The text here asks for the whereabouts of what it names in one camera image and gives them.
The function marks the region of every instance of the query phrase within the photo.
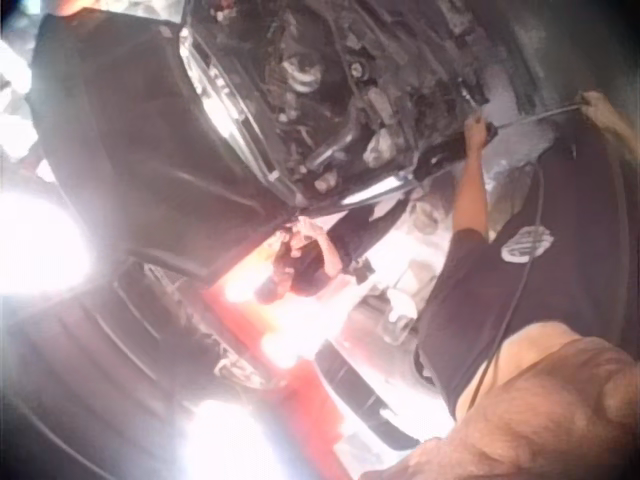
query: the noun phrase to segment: man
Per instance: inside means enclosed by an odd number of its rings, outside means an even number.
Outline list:
[[[352,274],[359,283],[373,272],[364,259],[404,214],[408,196],[386,213],[371,219],[374,205],[347,212],[327,232],[306,217],[300,217],[292,232],[282,233],[280,250],[273,261],[273,274],[256,291],[260,303],[270,304],[287,292],[302,297],[320,293],[331,279]]]
[[[584,100],[583,113],[640,158],[606,98]],[[640,367],[629,355],[638,354],[638,197],[625,198],[627,165],[609,158],[601,132],[580,118],[564,130],[489,243],[486,127],[467,122],[450,250],[418,320],[423,361],[457,425],[363,479],[611,479],[640,455]]]

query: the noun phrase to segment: engine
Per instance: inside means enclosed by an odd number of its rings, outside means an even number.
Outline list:
[[[291,174],[320,193],[366,171],[411,169],[486,102],[477,50],[487,41],[461,0],[281,0],[270,12],[262,93]]]

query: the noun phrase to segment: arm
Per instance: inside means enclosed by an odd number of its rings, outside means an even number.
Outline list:
[[[640,160],[640,135],[611,106],[607,97],[599,92],[587,92],[582,95],[582,99],[585,102],[582,113],[605,132],[614,134],[633,157]]]
[[[337,276],[342,271],[342,260],[327,232],[307,217],[300,217],[298,229],[302,235],[314,238],[320,245],[325,273],[331,278]]]
[[[487,126],[480,115],[465,123],[467,162],[456,191],[453,205],[453,233],[465,229],[488,234],[487,192],[482,173],[482,149],[487,141]]]

